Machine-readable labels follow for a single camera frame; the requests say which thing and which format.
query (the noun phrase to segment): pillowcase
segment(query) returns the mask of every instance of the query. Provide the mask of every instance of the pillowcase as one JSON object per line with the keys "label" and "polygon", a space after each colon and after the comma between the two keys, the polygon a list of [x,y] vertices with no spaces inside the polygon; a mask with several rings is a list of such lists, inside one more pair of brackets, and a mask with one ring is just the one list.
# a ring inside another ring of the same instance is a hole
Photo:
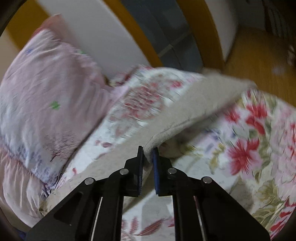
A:
{"label": "pillowcase", "polygon": [[105,85],[90,57],[51,30],[41,30],[1,83],[0,144],[48,191],[71,154],[127,90]]}

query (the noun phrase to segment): metal rivet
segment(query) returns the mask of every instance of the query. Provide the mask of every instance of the metal rivet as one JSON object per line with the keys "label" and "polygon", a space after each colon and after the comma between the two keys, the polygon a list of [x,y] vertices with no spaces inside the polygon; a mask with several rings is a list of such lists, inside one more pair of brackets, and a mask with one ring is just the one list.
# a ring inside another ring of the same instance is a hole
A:
{"label": "metal rivet", "polygon": [[89,178],[87,178],[87,179],[84,180],[84,183],[85,183],[86,185],[90,185],[90,184],[92,184],[93,182],[94,182],[94,180],[93,180],[93,178],[91,178],[91,177],[89,177]]}
{"label": "metal rivet", "polygon": [[177,172],[176,168],[171,167],[171,168],[168,169],[169,174],[175,174],[176,172]]}
{"label": "metal rivet", "polygon": [[209,184],[209,183],[212,182],[212,179],[211,179],[210,177],[204,177],[204,178],[202,179],[202,181],[203,181],[204,183],[206,183],[206,184]]}
{"label": "metal rivet", "polygon": [[121,169],[121,170],[119,171],[119,173],[120,173],[121,175],[126,175],[126,174],[128,174],[128,170],[127,170],[126,168],[123,168],[123,169]]}

